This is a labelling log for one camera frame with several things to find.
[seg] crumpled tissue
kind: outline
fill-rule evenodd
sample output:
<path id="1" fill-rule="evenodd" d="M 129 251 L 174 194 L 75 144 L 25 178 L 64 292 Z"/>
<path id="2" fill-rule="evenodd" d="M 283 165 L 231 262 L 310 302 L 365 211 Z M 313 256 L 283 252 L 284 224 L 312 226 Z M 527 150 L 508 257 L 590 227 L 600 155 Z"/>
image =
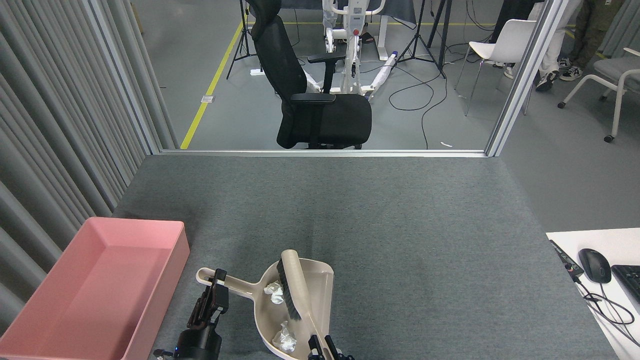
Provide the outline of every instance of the crumpled tissue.
<path id="1" fill-rule="evenodd" d="M 280 324 L 280 326 L 282 326 L 282 330 L 278 331 L 276 333 L 276 337 L 273 338 L 273 346 L 287 354 L 291 354 L 293 350 L 296 350 L 297 341 L 294 339 L 293 334 L 289 333 L 287 323 L 288 322 L 283 322 Z"/>
<path id="2" fill-rule="evenodd" d="M 271 302 L 274 304 L 282 304 L 284 298 L 282 297 L 282 285 L 279 282 L 272 282 L 264 288 L 264 293 L 271 295 Z"/>

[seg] person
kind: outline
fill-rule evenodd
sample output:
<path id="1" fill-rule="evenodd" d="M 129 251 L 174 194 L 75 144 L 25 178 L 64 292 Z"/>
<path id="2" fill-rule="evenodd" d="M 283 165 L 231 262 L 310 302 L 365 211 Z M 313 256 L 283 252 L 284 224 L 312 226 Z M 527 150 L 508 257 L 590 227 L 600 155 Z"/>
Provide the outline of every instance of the person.
<path id="1" fill-rule="evenodd" d="M 551 43 L 545 51 L 545 55 L 542 58 L 542 63 L 538 69 L 538 75 L 536 76 L 536 91 L 544 92 L 551 89 L 554 81 L 560 75 L 560 66 L 558 65 L 558 57 L 560 56 L 560 50 L 562 49 L 562 43 L 564 40 L 564 27 L 569 23 L 571 16 L 575 10 L 580 6 L 582 0 L 566 0 L 566 8 L 560 22 L 554 32 Z M 528 20 L 539 20 L 542 10 L 544 9 L 544 0 L 539 0 L 534 4 Z"/>
<path id="2" fill-rule="evenodd" d="M 498 19 L 495 21 L 495 28 L 493 29 L 491 39 L 489 39 L 489 44 L 495 44 L 495 42 L 498 41 L 500 32 L 508 20 L 526 20 L 533 9 L 533 5 L 538 1 L 541 0 L 504 0 L 502 8 L 500 8 L 500 13 L 498 14 Z M 493 66 L 504 67 L 504 75 L 509 79 L 513 79 L 513 63 L 504 64 L 494 62 Z"/>
<path id="3" fill-rule="evenodd" d="M 623 3 L 624 0 L 584 0 L 575 19 L 573 50 L 558 64 L 565 69 L 560 79 L 573 81 L 582 76 Z"/>

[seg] black office chair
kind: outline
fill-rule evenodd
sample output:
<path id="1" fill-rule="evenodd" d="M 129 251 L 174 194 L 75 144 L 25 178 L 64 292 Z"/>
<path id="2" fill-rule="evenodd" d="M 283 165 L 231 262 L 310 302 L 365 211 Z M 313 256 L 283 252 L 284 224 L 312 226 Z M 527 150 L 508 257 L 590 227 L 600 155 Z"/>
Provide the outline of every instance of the black office chair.
<path id="1" fill-rule="evenodd" d="M 282 100 L 277 142 L 285 149 L 308 143 L 309 149 L 343 149 L 362 144 L 371 134 L 371 105 L 357 94 L 329 94 L 335 64 L 344 55 L 309 56 L 324 63 L 322 94 L 306 94 L 307 78 L 278 16 L 280 0 L 248 0 L 256 21 L 251 37 L 267 79 Z"/>

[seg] sneaker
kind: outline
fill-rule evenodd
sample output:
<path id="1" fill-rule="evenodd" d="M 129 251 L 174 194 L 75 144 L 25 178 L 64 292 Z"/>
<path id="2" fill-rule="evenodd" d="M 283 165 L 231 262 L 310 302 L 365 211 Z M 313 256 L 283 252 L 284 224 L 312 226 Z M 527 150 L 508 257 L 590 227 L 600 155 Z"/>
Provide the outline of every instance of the sneaker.
<path id="1" fill-rule="evenodd" d="M 484 63 L 493 65 L 493 67 L 499 67 L 499 68 L 503 68 L 504 67 L 504 63 L 501 63 L 499 61 L 487 60 Z"/>
<path id="2" fill-rule="evenodd" d="M 582 70 L 577 66 L 572 66 L 569 70 L 565 71 L 560 77 L 565 81 L 573 81 L 582 76 Z"/>
<path id="3" fill-rule="evenodd" d="M 551 89 L 551 86 L 554 85 L 554 81 L 558 78 L 559 74 L 560 72 L 558 70 L 554 70 L 548 73 L 547 75 L 545 75 L 544 77 L 541 77 L 540 81 L 536 85 L 536 91 L 539 91 L 539 92 L 549 91 L 549 89 Z"/>
<path id="4" fill-rule="evenodd" d="M 560 69 L 569 69 L 571 67 L 571 60 L 569 58 L 562 58 L 558 62 Z"/>
<path id="5" fill-rule="evenodd" d="M 509 79 L 513 79 L 513 67 L 507 66 L 504 68 L 504 75 Z"/>

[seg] hand brush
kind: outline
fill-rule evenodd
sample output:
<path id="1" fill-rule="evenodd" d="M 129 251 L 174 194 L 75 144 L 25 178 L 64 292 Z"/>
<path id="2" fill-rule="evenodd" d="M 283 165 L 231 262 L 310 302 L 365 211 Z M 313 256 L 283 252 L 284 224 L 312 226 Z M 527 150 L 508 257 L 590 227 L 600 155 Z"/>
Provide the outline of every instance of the hand brush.
<path id="1" fill-rule="evenodd" d="M 277 268 L 289 317 L 294 321 L 302 321 L 311 335 L 317 335 L 323 349 L 323 355 L 325 358 L 332 360 L 333 356 L 329 353 L 328 346 L 324 340 L 326 334 L 318 331 L 318 322 L 311 308 L 311 298 L 298 253 L 295 250 L 283 251 Z"/>

